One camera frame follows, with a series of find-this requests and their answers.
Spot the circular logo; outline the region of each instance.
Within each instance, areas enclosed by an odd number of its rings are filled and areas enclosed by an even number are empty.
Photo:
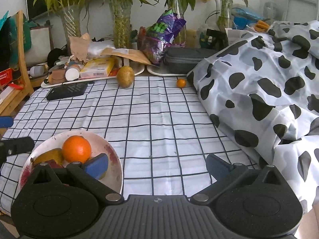
[[[159,198],[156,198],[156,199],[154,199],[154,202],[156,202],[156,203],[160,203],[160,202],[162,202],[163,200],[162,199],[159,199]]]

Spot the checkered tablecloth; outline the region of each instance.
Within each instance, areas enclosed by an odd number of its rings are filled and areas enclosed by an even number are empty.
[[[136,77],[129,89],[119,88],[116,79],[99,80],[83,96],[50,102],[48,92],[34,92],[4,139],[30,136],[37,147],[64,131],[92,131],[108,140],[122,161],[125,198],[192,196],[215,181],[205,166],[210,153],[256,166],[215,128],[192,87],[176,87],[176,77]],[[8,214],[28,156],[8,157],[1,168],[0,208]]]

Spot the glass vase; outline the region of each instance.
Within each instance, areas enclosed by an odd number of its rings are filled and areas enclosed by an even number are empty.
[[[81,37],[80,7],[77,4],[63,7],[59,11],[59,16],[62,21],[67,48],[71,53],[69,37]]]
[[[178,18],[184,19],[184,10],[181,6],[181,0],[168,0],[168,8],[172,9],[177,14]],[[184,26],[180,33],[174,38],[171,46],[185,47],[186,44],[186,26]]]
[[[226,28],[232,28],[231,9],[232,0],[221,0],[221,12],[216,22],[221,32],[226,32]]]
[[[116,48],[131,48],[131,7],[131,2],[127,0],[110,0],[114,46]]]

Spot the brown leather pouch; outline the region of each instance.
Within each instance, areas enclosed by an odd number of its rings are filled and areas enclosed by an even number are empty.
[[[58,84],[66,82],[65,79],[65,69],[53,70],[48,77],[49,84]]]

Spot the tangerine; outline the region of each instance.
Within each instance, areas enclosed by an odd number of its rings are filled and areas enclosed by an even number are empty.
[[[178,88],[184,88],[186,86],[185,79],[177,79],[176,85]]]
[[[71,163],[85,163],[91,157],[92,149],[89,141],[82,136],[70,136],[62,145],[64,159]]]

